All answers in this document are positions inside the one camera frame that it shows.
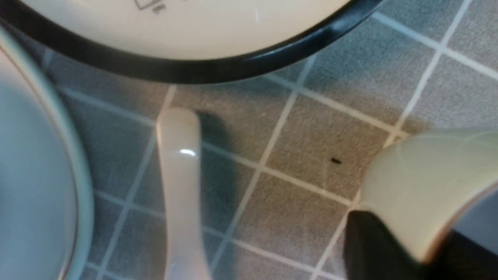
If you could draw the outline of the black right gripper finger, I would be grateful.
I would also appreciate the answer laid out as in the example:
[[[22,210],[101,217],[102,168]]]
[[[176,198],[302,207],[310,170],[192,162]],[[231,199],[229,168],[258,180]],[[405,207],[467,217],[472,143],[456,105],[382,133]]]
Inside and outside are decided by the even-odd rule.
[[[443,239],[434,260],[420,264],[370,212],[347,216],[344,264],[349,280],[496,280],[497,255],[457,231]]]

